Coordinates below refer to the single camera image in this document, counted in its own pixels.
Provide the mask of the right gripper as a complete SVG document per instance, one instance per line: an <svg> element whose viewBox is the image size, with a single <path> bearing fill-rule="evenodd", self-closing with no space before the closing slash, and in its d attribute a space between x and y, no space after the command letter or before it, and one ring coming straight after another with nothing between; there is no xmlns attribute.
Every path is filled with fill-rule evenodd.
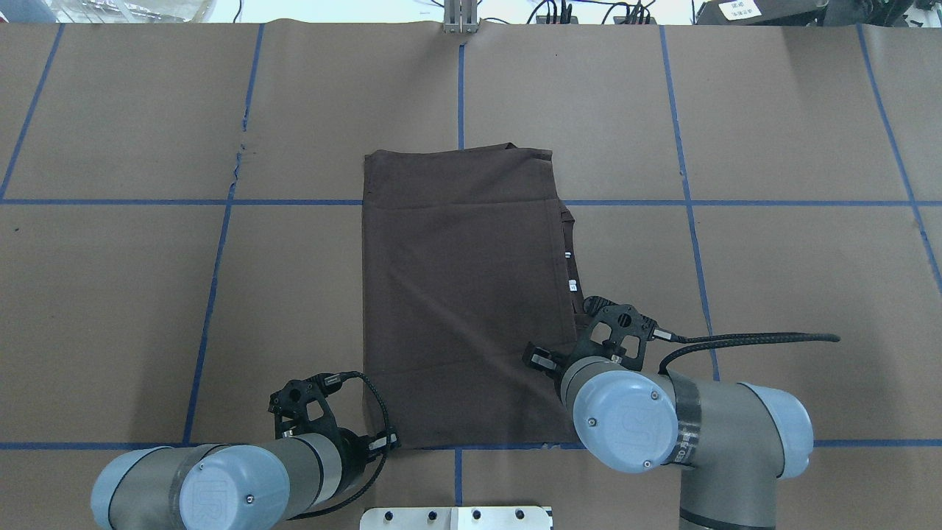
<svg viewBox="0 0 942 530"><path fill-rule="evenodd" d="M522 363L531 370L546 375L554 381L561 381L570 366L575 342L562 343L545 347L528 342L523 350Z"/></svg>

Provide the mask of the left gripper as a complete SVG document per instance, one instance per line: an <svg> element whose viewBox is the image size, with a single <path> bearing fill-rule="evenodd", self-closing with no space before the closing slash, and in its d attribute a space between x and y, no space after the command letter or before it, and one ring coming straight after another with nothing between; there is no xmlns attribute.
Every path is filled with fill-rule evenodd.
<svg viewBox="0 0 942 530"><path fill-rule="evenodd" d="M363 472L367 464L401 447L396 431L381 431L374 436L342 431L341 439L341 461L344 472Z"/></svg>

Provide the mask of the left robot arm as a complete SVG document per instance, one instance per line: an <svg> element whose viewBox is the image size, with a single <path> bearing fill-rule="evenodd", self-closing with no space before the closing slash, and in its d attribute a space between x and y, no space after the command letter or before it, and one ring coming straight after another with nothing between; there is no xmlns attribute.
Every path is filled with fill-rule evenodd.
<svg viewBox="0 0 942 530"><path fill-rule="evenodd" d="M131 450L101 470L91 514L102 529L272 529L358 497L367 464L397 446L394 434L346 432Z"/></svg>

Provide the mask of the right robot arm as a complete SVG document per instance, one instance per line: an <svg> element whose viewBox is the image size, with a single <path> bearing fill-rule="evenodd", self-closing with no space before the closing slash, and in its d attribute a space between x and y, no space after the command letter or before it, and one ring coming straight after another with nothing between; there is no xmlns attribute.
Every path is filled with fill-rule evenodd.
<svg viewBox="0 0 942 530"><path fill-rule="evenodd" d="M553 379L579 442L603 465L679 467L681 529L773 529L778 483L810 466L810 414L784 390L646 375L535 344L523 362Z"/></svg>

